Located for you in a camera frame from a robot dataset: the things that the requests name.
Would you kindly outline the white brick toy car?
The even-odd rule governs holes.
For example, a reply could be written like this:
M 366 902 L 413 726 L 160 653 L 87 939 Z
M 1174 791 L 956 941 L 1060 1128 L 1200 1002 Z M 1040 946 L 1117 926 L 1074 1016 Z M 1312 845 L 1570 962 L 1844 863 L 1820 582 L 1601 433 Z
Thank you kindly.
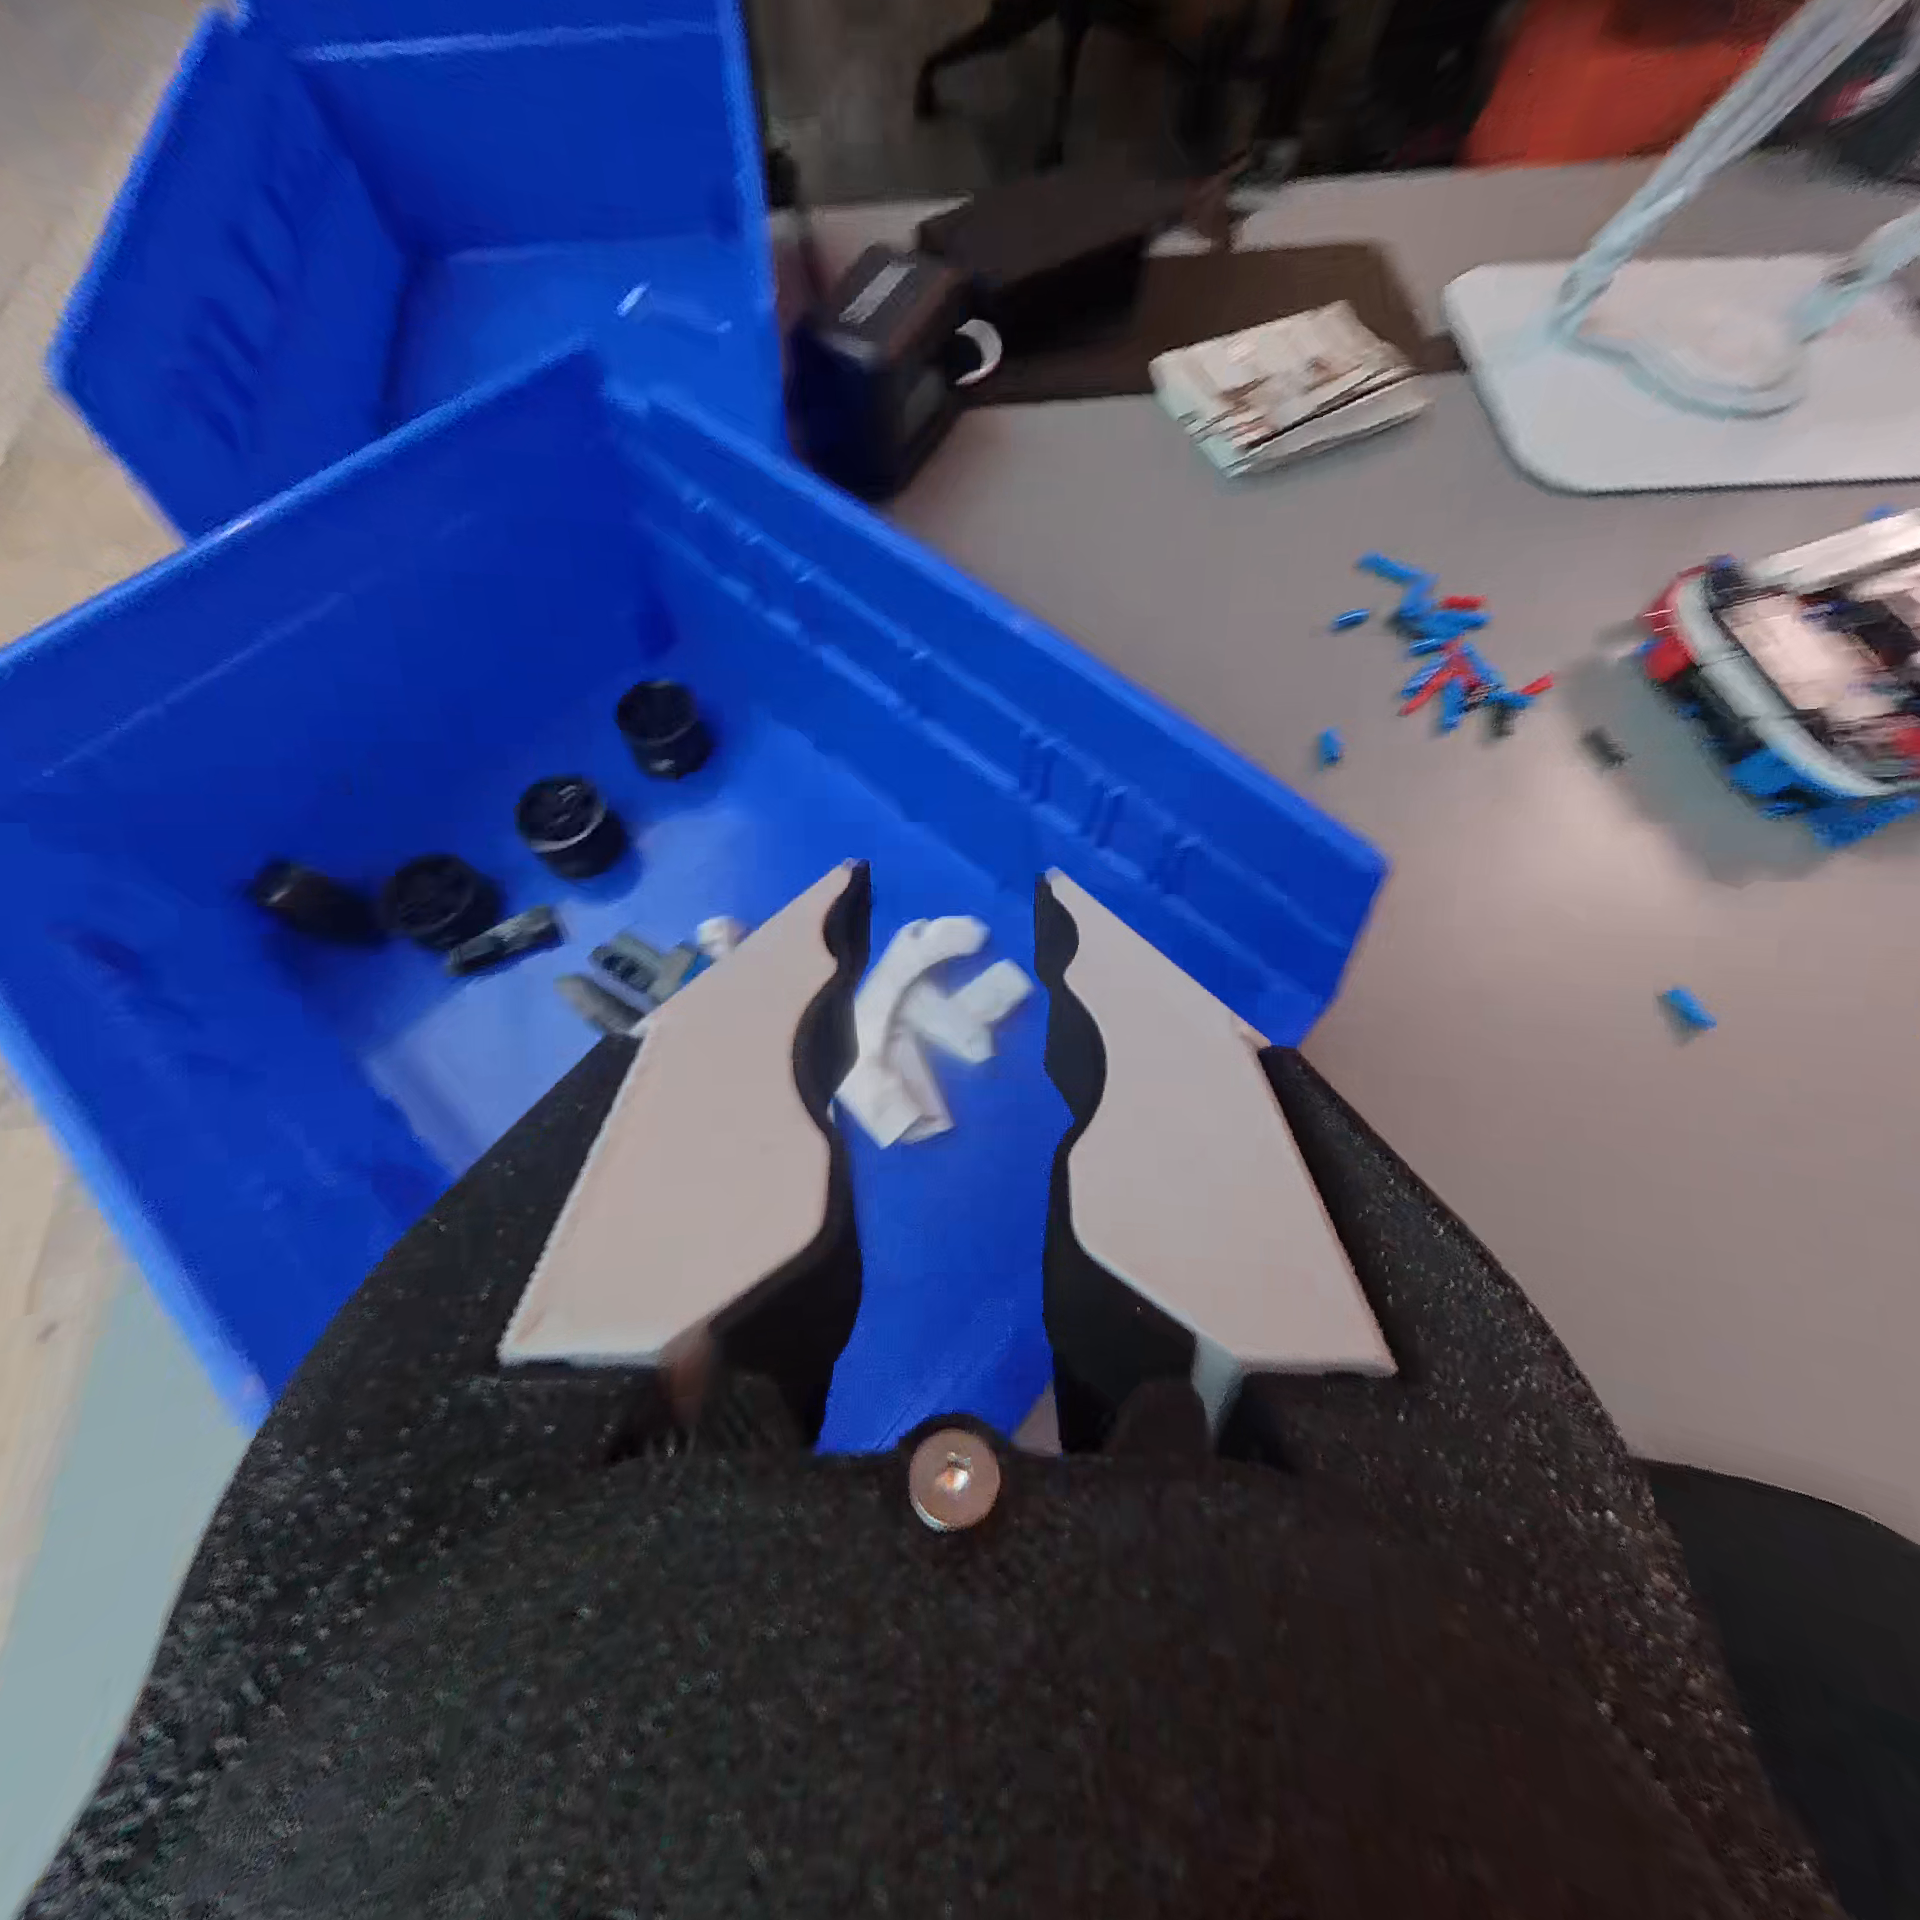
M 1918 811 L 1918 511 L 1676 574 L 1639 671 L 1758 814 L 1848 847 Z

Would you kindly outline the black toy wheel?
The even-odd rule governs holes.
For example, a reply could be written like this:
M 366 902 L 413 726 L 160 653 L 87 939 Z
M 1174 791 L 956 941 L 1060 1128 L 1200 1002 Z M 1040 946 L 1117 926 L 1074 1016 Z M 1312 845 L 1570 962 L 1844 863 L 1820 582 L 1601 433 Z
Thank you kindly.
M 386 939 L 364 891 L 302 862 L 265 862 L 249 878 L 246 898 L 270 921 L 313 944 L 372 949 Z
M 674 679 L 645 679 L 615 702 L 615 726 L 638 767 L 655 781 L 680 781 L 705 767 L 712 734 L 692 689 Z
M 626 856 L 628 827 L 585 774 L 548 774 L 513 802 L 524 845 L 562 879 L 599 879 Z
M 390 934 L 428 953 L 453 953 L 504 914 L 494 878 L 453 851 L 406 858 L 377 891 L 375 912 Z

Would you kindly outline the black box-shaped device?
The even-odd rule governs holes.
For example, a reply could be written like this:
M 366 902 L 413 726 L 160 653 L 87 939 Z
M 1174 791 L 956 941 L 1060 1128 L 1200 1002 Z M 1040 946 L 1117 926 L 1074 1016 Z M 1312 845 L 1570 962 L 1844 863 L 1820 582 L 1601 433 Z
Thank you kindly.
M 916 249 L 865 246 L 790 328 L 783 394 L 794 451 L 823 479 L 879 504 L 943 442 L 1002 355 L 967 285 Z

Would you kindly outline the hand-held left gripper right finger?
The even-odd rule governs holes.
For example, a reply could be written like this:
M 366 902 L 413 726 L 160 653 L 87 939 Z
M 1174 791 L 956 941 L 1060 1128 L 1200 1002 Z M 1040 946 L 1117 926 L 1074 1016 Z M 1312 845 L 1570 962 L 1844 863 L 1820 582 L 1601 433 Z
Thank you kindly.
M 1213 1450 L 1255 1385 L 1394 1379 L 1269 1037 L 1065 870 L 1033 914 L 1066 1109 L 1042 1245 L 1062 1450 Z

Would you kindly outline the grey desk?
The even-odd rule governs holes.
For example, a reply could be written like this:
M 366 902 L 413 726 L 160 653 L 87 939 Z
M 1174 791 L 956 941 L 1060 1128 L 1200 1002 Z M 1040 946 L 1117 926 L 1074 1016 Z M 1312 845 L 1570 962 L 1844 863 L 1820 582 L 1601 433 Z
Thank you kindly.
M 1916 823 L 1848 851 L 1752 817 L 1612 658 L 1702 554 L 1916 483 L 1561 496 L 1468 376 L 1399 433 L 1229 488 L 1149 399 L 961 419 L 893 517 L 1394 862 L 1312 1062 L 1542 1306 L 1628 1441 L 1916 1535 Z M 1397 712 L 1328 634 L 1377 549 L 1485 595 L 1551 695 L 1508 737 Z M 1628 761 L 1581 746 L 1606 728 Z M 1712 1033 L 1676 1030 L 1687 986 Z

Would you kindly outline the white arch brick piece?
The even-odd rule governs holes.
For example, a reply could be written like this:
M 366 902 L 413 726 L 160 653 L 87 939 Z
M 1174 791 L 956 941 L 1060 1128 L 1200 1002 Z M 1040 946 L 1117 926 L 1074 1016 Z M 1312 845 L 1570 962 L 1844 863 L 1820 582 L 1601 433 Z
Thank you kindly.
M 855 1059 L 887 1049 L 904 1030 L 904 995 L 933 968 L 974 954 L 988 933 L 988 923 L 976 917 L 914 918 L 900 926 L 855 991 Z

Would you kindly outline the empty blue plastic bin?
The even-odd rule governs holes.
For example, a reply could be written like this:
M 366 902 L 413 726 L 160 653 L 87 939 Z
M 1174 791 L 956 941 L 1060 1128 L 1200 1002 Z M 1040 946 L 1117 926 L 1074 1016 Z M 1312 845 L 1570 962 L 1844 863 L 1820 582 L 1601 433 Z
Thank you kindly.
M 577 343 L 783 448 L 741 3 L 209 7 L 48 375 L 198 536 Z

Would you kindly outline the blue plastic bin with parts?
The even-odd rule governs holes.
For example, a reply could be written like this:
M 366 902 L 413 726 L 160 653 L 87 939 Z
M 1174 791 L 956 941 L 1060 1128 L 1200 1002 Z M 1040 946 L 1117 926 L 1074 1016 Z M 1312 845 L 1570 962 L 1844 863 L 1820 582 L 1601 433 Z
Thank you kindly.
M 615 722 L 685 683 L 701 771 Z M 628 929 L 751 927 L 850 856 L 882 944 L 1033 949 L 1065 870 L 1250 1023 L 1325 1011 L 1388 858 L 914 536 L 570 351 L 441 407 L 5 647 L 5 1053 L 255 1429 L 366 1272 L 599 1041 L 554 989 Z M 520 843 L 542 776 L 630 834 Z M 455 977 L 302 939 L 249 878 L 494 878 L 565 941 Z

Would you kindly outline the black desk mat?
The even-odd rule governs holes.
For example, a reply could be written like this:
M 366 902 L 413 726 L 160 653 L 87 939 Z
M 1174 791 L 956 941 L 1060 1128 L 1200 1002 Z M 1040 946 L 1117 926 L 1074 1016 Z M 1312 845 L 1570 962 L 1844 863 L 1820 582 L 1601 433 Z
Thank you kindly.
M 1129 312 L 1079 338 L 1009 351 L 967 409 L 1149 394 L 1165 351 L 1256 325 L 1345 304 L 1418 375 L 1465 368 L 1452 335 L 1412 302 L 1381 246 L 1336 242 L 1148 256 Z

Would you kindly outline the folded instruction booklet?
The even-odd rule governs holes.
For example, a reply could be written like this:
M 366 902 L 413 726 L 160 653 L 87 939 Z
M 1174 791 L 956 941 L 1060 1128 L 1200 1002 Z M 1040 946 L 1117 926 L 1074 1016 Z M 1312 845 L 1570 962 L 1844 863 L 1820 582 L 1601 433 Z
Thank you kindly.
M 1349 299 L 1173 347 L 1148 376 L 1160 410 L 1229 479 L 1367 441 L 1429 407 L 1402 350 Z

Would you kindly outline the white monitor stand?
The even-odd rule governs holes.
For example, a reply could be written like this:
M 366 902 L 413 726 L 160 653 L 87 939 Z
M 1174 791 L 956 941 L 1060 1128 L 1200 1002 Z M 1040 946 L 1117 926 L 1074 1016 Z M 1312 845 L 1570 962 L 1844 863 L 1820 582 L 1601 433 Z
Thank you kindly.
M 1834 256 L 1645 258 L 1900 10 L 1916 3 L 1802 3 L 1572 261 L 1452 279 L 1446 334 L 1534 481 L 1620 496 L 1916 479 L 1916 208 Z

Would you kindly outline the orange cloth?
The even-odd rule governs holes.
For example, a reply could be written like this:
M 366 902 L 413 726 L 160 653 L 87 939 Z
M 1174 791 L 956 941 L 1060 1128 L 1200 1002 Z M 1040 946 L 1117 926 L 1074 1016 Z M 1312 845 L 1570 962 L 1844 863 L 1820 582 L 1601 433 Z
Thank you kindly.
M 1797 10 L 1794 1 L 1524 1 L 1456 165 L 1666 153 Z

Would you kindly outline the black rectangular case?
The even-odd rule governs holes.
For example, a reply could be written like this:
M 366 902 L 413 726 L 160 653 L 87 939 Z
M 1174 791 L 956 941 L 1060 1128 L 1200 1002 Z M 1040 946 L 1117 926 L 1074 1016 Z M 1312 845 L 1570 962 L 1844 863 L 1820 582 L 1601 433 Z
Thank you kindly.
M 1213 246 L 1232 234 L 1232 173 L 1201 177 L 1053 168 L 996 182 L 925 217 L 921 254 L 965 285 L 972 315 L 1017 341 L 1045 341 L 1124 319 L 1144 254 L 1174 229 Z

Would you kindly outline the pile of small connector pins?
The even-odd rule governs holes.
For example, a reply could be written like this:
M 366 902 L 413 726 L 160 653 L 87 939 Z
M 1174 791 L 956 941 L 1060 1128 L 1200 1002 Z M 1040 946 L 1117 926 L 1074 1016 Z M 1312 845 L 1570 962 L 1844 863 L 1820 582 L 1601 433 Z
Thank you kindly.
M 1512 679 L 1482 639 L 1492 625 L 1485 595 L 1446 592 L 1438 574 L 1368 549 L 1352 563 L 1372 595 L 1333 613 L 1328 634 L 1377 633 L 1402 658 L 1400 718 L 1421 714 L 1438 736 L 1479 725 L 1487 737 L 1512 736 L 1522 714 L 1554 689 L 1554 674 Z

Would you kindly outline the white short brick piece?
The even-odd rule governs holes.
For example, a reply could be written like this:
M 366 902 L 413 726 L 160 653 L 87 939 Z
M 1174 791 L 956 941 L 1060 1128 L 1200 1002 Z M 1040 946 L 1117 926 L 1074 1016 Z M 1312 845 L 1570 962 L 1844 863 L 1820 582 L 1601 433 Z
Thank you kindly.
M 1017 962 L 991 962 L 943 991 L 938 1007 L 924 1014 L 925 1037 L 957 1062 L 980 1065 L 994 1055 L 996 1026 L 1023 1006 L 1031 991 L 1033 981 Z
M 834 1093 L 834 1109 L 877 1147 L 916 1144 L 952 1128 L 938 1079 L 912 1035 L 860 1053 Z

